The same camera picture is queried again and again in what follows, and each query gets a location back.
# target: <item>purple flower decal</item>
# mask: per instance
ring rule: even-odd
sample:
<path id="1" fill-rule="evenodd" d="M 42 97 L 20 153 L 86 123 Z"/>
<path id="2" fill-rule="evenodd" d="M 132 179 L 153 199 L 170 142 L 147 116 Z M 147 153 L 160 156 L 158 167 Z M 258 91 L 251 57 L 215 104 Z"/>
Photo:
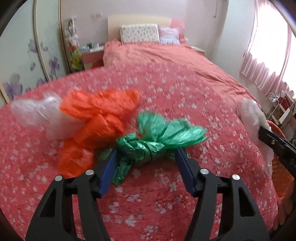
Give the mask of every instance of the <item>purple flower decal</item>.
<path id="1" fill-rule="evenodd" d="M 48 47 L 43 47 L 43 42 L 41 42 L 41 49 L 44 51 L 44 52 L 47 52 L 48 51 Z"/>
<path id="2" fill-rule="evenodd" d="M 59 70 L 59 63 L 56 57 L 54 57 L 54 59 L 50 60 L 48 62 L 49 67 L 51 68 L 50 73 L 52 75 L 55 75 L 56 79 L 57 79 L 57 74 L 56 74 L 56 70 Z"/>
<path id="3" fill-rule="evenodd" d="M 43 80 L 42 78 L 40 78 L 38 81 L 37 81 L 37 84 L 36 84 L 36 87 L 39 87 L 45 83 L 47 83 L 48 81 L 47 80 Z"/>
<path id="4" fill-rule="evenodd" d="M 29 46 L 29 50 L 33 53 L 38 53 L 38 49 L 37 49 L 37 46 L 36 46 L 36 43 L 33 39 L 30 39 L 30 43 L 28 44 Z"/>
<path id="5" fill-rule="evenodd" d="M 35 69 L 36 64 L 34 62 L 31 63 L 30 70 L 33 71 Z"/>
<path id="6" fill-rule="evenodd" d="M 10 78 L 10 82 L 3 83 L 5 92 L 10 100 L 14 99 L 14 96 L 22 94 L 22 85 L 19 84 L 20 76 L 18 74 L 13 74 Z"/>

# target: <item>pink nightstand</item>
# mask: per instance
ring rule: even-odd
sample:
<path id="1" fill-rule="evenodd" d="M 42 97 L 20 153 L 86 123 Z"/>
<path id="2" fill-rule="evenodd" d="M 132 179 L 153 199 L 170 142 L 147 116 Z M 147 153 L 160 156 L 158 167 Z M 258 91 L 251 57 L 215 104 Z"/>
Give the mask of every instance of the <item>pink nightstand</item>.
<path id="1" fill-rule="evenodd" d="M 103 63 L 104 46 L 92 50 L 89 53 L 83 53 L 81 55 L 85 70 L 94 67 L 104 66 Z"/>

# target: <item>plastic bag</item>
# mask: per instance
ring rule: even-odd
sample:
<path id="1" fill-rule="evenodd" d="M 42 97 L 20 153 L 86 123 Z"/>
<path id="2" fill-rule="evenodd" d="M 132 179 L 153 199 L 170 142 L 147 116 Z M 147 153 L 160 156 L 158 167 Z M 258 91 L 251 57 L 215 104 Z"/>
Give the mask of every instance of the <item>plastic bag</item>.
<path id="1" fill-rule="evenodd" d="M 95 166 L 94 150 L 66 140 L 59 156 L 59 170 L 65 178 L 77 177 Z"/>
<path id="2" fill-rule="evenodd" d="M 60 110 L 72 117 L 89 119 L 97 114 L 125 115 L 136 108 L 140 93 L 136 90 L 115 89 L 100 93 L 72 91 L 60 105 Z"/>
<path id="3" fill-rule="evenodd" d="M 274 152 L 268 145 L 260 141 L 258 137 L 259 128 L 261 126 L 271 131 L 271 127 L 267 123 L 264 113 L 255 101 L 243 99 L 240 106 L 240 119 L 245 126 L 250 140 L 257 146 L 262 154 L 265 161 L 265 173 L 269 178 L 271 178 Z"/>
<path id="4" fill-rule="evenodd" d="M 89 148 L 106 148 L 114 144 L 123 135 L 121 120 L 113 115 L 97 114 L 81 128 L 73 139 L 80 145 Z"/>
<path id="5" fill-rule="evenodd" d="M 41 101 L 19 99 L 10 105 L 17 123 L 29 129 L 44 126 L 48 140 L 64 140 L 74 134 L 85 121 L 59 110 L 62 99 L 56 93 L 47 93 Z"/>
<path id="6" fill-rule="evenodd" d="M 195 145 L 206 140 L 206 129 L 192 127 L 185 119 L 167 123 L 157 113 L 142 112 L 138 115 L 139 134 L 131 133 L 116 142 L 120 160 L 113 182 L 119 185 L 131 166 L 161 157 L 174 157 L 174 149 Z"/>
<path id="7" fill-rule="evenodd" d="M 60 109 L 87 122 L 62 149 L 60 172 L 67 177 L 78 176 L 94 166 L 94 149 L 110 147 L 123 135 L 124 128 L 119 117 L 134 110 L 139 97 L 140 94 L 133 90 L 107 90 L 92 94 L 71 92 Z"/>

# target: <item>blue gripper pad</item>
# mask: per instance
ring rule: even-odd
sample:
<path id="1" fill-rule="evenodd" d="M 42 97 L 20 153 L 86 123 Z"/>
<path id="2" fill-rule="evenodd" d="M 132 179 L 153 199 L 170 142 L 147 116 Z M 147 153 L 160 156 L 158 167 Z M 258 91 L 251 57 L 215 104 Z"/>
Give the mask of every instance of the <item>blue gripper pad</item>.
<path id="1" fill-rule="evenodd" d="M 112 183 L 118 162 L 117 151 L 112 151 L 108 158 L 104 161 L 106 161 L 107 164 L 105 165 L 105 169 L 100 177 L 100 185 L 98 191 L 100 198 L 102 198 L 103 195 L 108 192 L 109 187 Z"/>
<path id="2" fill-rule="evenodd" d="M 179 168 L 179 172 L 182 176 L 186 191 L 189 192 L 191 195 L 194 195 L 194 193 L 196 192 L 194 175 L 192 174 L 189 165 L 186 161 L 187 158 L 184 155 L 185 154 L 183 154 L 181 149 L 178 148 L 176 150 L 175 161 Z"/>

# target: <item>pillow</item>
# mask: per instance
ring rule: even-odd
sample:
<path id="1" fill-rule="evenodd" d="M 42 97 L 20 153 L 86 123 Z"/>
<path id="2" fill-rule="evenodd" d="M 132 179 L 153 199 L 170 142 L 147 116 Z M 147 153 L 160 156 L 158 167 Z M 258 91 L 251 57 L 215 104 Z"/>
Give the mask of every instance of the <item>pillow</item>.
<path id="1" fill-rule="evenodd" d="M 181 45 L 180 41 L 178 39 L 175 39 L 175 38 L 160 38 L 160 43 L 161 44 L 177 44 L 177 45 Z"/>
<path id="2" fill-rule="evenodd" d="M 134 24 L 120 27 L 121 42 L 158 42 L 159 33 L 157 24 Z"/>
<path id="3" fill-rule="evenodd" d="M 177 45 L 180 45 L 179 33 L 180 33 L 180 30 L 178 28 L 170 28 L 170 27 L 159 26 L 160 43 L 161 44 L 177 44 Z"/>

